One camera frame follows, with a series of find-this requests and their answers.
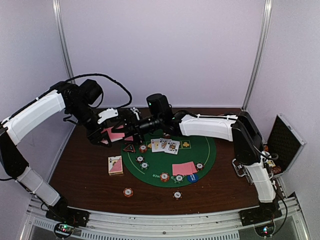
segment green poker chip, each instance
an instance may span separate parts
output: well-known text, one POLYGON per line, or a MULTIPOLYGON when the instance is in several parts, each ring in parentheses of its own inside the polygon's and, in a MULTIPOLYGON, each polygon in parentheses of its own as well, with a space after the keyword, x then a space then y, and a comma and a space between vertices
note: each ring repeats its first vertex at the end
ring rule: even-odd
POLYGON ((176 184, 179 184, 179 183, 182 183, 184 181, 185 177, 182 176, 182 175, 177 175, 177 176, 174 176, 174 179, 173 181, 176 183, 176 184))
POLYGON ((149 163, 143 162, 141 163, 140 167, 142 170, 147 170, 149 168, 149 163))

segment metal clamp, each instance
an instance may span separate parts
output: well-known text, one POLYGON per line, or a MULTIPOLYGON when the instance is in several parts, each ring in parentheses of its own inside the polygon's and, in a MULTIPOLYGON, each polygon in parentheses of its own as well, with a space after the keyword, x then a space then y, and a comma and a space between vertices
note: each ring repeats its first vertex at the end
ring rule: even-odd
POLYGON ((238 175, 238 177, 242 178, 242 177, 246 176, 247 174, 244 172, 244 170, 243 170, 244 166, 243 166, 241 163, 239 163, 238 166, 235 164, 235 161, 236 161, 236 160, 237 160, 237 159, 235 159, 235 158, 232 160, 232 165, 233 165, 233 168, 234 168, 234 170, 235 170, 235 173, 238 175))

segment stack of cards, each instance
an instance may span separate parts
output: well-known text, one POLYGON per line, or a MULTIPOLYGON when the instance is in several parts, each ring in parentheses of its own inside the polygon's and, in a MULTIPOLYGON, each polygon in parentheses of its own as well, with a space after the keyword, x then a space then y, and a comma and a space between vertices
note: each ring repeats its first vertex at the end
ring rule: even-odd
POLYGON ((180 142, 167 138, 151 139, 151 149, 153 153, 165 152, 168 154, 177 155, 180 142))
POLYGON ((122 167, 122 157, 121 156, 108 157, 108 170, 109 170, 110 176, 123 174, 124 170, 122 167))

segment playing card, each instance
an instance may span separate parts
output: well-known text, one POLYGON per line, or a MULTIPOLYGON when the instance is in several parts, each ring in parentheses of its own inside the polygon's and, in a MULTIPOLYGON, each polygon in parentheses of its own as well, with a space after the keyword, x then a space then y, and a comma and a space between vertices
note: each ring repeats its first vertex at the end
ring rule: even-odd
POLYGON ((165 153, 177 155, 179 151, 180 142, 171 140, 164 150, 165 153))
POLYGON ((162 152, 164 152, 166 150, 168 144, 171 142, 171 139, 160 138, 159 142, 160 142, 160 148, 161 148, 162 152))
POLYGON ((159 138, 151 139, 151 150, 153 153, 162 152, 159 138))

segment green felt mat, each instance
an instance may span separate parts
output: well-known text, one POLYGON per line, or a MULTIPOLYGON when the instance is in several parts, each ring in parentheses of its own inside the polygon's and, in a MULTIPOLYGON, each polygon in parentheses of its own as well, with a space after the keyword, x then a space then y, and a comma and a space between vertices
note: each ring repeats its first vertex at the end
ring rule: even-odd
MULTIPOLYGON (((144 144, 150 144, 151 139, 158 139, 162 137, 162 132, 157 131, 153 135, 145 135, 144 144)), ((203 178, 213 167, 216 160, 216 145, 215 141, 211 137, 203 136, 182 136, 182 137, 171 137, 172 140, 180 141, 180 148, 177 155, 165 153, 165 152, 152 152, 148 149, 147 152, 139 152, 139 147, 135 146, 135 153, 122 151, 122 161, 126 168, 141 181, 164 188, 175 188, 182 187, 191 184, 187 180, 187 176, 184 177, 180 183, 175 183, 172 176, 172 164, 182 164, 187 162, 194 162, 204 164, 204 168, 198 171, 197 175, 199 180, 203 178), (145 162, 149 163, 147 170, 142 170, 140 164, 136 162, 136 157, 143 156, 145 162), (170 180, 162 182, 160 175, 162 173, 168 173, 170 180)))

